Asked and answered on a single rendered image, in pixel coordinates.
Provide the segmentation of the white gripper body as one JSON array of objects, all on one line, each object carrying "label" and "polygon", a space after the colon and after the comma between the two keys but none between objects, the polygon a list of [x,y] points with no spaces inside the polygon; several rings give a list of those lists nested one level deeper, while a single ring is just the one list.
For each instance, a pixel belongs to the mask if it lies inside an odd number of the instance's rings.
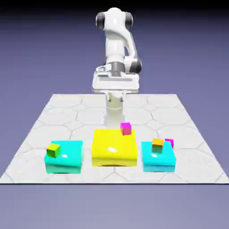
[{"label": "white gripper body", "polygon": [[139,75],[121,72],[121,76],[112,76],[111,72],[95,72],[92,88],[95,91],[118,90],[138,91]]}]

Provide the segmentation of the small orange cube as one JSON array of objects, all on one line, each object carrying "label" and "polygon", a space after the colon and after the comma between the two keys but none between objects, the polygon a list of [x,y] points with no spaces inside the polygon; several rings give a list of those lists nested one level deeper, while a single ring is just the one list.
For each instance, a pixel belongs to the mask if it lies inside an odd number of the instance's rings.
[{"label": "small orange cube", "polygon": [[162,153],[163,150],[163,139],[153,138],[152,140],[152,152],[153,153]]}]

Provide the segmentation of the small yellow-green cube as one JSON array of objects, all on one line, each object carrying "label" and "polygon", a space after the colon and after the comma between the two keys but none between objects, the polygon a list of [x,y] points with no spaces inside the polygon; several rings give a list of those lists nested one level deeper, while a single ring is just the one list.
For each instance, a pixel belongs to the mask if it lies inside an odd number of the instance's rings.
[{"label": "small yellow-green cube", "polygon": [[51,143],[47,147],[47,156],[52,158],[57,158],[61,153],[60,145]]}]

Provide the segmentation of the large yellow box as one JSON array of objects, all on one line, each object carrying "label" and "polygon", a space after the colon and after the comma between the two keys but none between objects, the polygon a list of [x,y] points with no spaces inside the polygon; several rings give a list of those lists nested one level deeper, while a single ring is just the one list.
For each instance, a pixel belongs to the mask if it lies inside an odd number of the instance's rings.
[{"label": "large yellow box", "polygon": [[95,129],[91,150],[92,166],[137,166],[135,130],[122,135],[119,129]]}]

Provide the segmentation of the large cyan box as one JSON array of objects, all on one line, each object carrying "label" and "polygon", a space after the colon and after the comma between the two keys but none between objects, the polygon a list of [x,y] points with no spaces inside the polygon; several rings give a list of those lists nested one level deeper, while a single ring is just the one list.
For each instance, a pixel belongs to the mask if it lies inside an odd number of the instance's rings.
[{"label": "large cyan box", "polygon": [[59,144],[61,153],[57,158],[44,157],[48,174],[80,174],[83,163],[83,141],[81,140],[53,140]]},{"label": "large cyan box", "polygon": [[152,151],[152,143],[149,141],[141,142],[141,159],[144,172],[174,172],[176,157],[170,142],[165,141],[162,153]]}]

